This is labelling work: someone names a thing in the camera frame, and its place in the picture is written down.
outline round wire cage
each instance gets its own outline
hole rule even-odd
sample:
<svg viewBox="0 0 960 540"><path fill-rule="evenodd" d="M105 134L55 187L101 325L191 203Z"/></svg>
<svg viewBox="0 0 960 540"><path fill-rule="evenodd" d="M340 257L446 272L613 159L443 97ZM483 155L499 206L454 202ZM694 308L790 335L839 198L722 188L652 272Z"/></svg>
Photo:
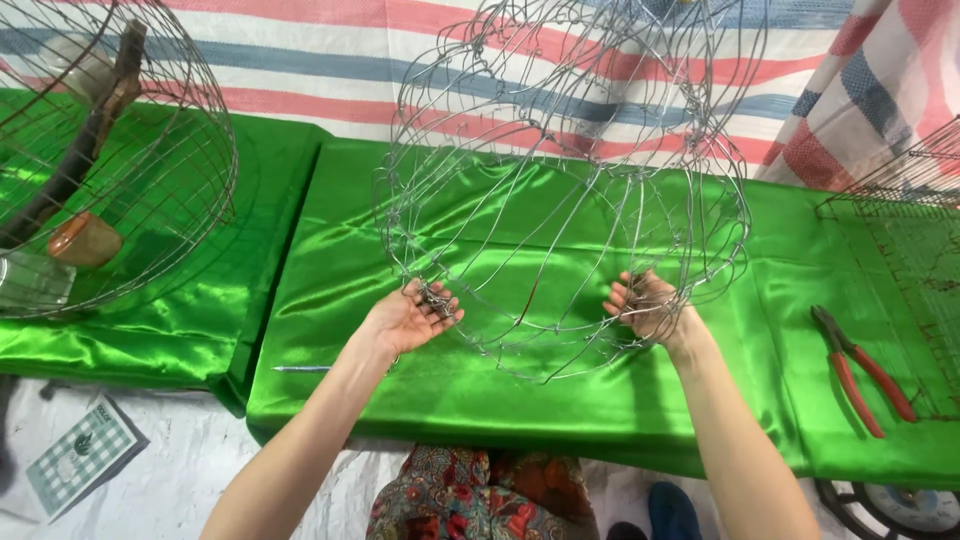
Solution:
<svg viewBox="0 0 960 540"><path fill-rule="evenodd" d="M445 28L406 72L376 183L400 278L444 281L455 328L525 379L647 345L600 306L620 271L676 286L631 307L666 323L743 268L725 127L765 40L765 3L737 0L503 0Z"/></svg>
<svg viewBox="0 0 960 540"><path fill-rule="evenodd" d="M232 217L220 89L156 0L0 0L0 317L97 307Z"/></svg>

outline hand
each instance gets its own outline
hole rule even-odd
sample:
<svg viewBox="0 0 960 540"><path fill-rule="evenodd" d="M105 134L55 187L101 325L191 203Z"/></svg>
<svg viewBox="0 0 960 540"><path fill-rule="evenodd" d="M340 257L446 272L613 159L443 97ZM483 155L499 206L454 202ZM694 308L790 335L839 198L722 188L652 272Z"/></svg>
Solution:
<svg viewBox="0 0 960 540"><path fill-rule="evenodd" d="M667 345L668 341L683 339L674 330L684 312L692 306L677 309L677 289L657 277L653 270L639 276L629 272L620 274L622 282L610 286L610 300L603 303L610 315L633 329L636 337L652 339Z"/></svg>
<svg viewBox="0 0 960 540"><path fill-rule="evenodd" d="M386 347L393 356L413 351L464 318L464 311L457 309L457 299L450 298L450 291L442 283L434 282L430 290L437 300L448 299L448 317L437 311L437 307L443 310L440 302L424 301L420 283L413 280L388 294L373 306L363 323L375 335L376 344Z"/></svg>

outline green leaf logo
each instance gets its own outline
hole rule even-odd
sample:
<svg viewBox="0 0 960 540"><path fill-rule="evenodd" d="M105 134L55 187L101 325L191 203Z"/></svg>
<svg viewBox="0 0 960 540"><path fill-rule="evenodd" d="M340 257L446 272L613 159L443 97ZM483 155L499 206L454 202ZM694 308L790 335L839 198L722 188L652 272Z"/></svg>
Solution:
<svg viewBox="0 0 960 540"><path fill-rule="evenodd" d="M93 439L93 433L80 435L73 443L73 450L77 455L90 454L90 441Z"/></svg>

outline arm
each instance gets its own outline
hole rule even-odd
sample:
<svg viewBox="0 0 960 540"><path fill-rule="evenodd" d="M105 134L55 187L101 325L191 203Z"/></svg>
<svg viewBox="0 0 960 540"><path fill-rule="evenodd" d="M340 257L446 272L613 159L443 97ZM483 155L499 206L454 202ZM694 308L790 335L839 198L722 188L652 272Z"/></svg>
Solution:
<svg viewBox="0 0 960 540"><path fill-rule="evenodd" d="M621 276L631 282L630 276ZM672 298L674 288L653 272L644 274L631 294L612 287L607 311L630 324L637 335L660 337L662 311L631 313L630 298L655 303ZM720 355L713 336L693 306L686 306L662 332L686 396L697 446L710 491L731 538L818 539L820 527L797 479L754 419Z"/></svg>
<svg viewBox="0 0 960 540"><path fill-rule="evenodd" d="M434 283L442 297L449 291ZM456 309L451 299L451 309ZM393 360L463 317L442 317L412 282L371 310L298 413L230 482L203 540L289 538Z"/></svg>

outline wire mesh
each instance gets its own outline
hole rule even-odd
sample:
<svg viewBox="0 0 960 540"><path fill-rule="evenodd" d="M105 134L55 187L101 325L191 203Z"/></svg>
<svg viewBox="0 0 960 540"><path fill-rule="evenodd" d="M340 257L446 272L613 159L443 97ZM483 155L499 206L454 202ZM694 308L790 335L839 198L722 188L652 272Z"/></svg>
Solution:
<svg viewBox="0 0 960 540"><path fill-rule="evenodd" d="M960 420L960 116L817 210L827 208L867 225L929 345L935 369L921 357L907 366L926 417Z"/></svg>
<svg viewBox="0 0 960 540"><path fill-rule="evenodd" d="M220 89L189 35L155 0L0 0L0 227L45 196L58 165L116 81L125 32L142 23L137 103L120 111L99 158L52 217L30 216L6 251L0 317L99 306L156 278L232 216L236 150ZM91 212L123 237L105 265L51 258L61 225Z"/></svg>
<svg viewBox="0 0 960 540"><path fill-rule="evenodd" d="M443 29L404 76L378 178L400 278L442 279L468 343L542 382L651 341L598 311L621 270L676 285L633 307L664 324L695 288L721 294L750 229L724 127L766 22L763 2L505 0Z"/></svg>

